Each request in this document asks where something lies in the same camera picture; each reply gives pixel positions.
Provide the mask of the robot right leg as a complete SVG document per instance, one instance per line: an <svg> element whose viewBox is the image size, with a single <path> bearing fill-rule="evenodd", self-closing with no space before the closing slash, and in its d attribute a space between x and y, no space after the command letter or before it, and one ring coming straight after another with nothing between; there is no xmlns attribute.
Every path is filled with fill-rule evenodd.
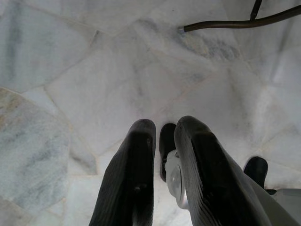
<svg viewBox="0 0 301 226"><path fill-rule="evenodd" d="M259 156L250 158L244 168L271 226L301 226L301 189L266 189L267 172L268 163Z"/></svg>

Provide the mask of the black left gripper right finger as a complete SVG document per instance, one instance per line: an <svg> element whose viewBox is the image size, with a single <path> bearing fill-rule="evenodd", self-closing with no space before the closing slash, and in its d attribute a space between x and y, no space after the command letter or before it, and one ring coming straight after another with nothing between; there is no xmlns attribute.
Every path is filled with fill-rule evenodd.
<svg viewBox="0 0 301 226"><path fill-rule="evenodd" d="M201 121L182 117L174 132L193 226L280 226L277 202L246 175Z"/></svg>

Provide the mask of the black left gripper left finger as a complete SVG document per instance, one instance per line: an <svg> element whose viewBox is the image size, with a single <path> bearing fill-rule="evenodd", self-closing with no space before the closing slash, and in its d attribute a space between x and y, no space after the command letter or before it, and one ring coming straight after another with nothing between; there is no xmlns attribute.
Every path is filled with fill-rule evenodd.
<svg viewBox="0 0 301 226"><path fill-rule="evenodd" d="M104 173L89 226L152 226L156 127L133 123Z"/></svg>

